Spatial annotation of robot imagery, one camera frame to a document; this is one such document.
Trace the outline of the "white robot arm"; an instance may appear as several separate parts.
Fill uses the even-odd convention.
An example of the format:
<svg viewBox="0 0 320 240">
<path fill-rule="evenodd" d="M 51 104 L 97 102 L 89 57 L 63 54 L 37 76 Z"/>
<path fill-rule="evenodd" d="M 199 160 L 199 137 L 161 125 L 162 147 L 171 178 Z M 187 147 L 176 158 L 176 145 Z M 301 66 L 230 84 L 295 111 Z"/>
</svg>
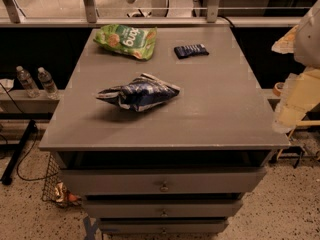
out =
<svg viewBox="0 0 320 240">
<path fill-rule="evenodd" d="M 287 77 L 274 112 L 273 130 L 287 133 L 320 103 L 320 0 L 271 50 L 292 53 L 294 60 L 305 67 L 299 75 Z"/>
</svg>

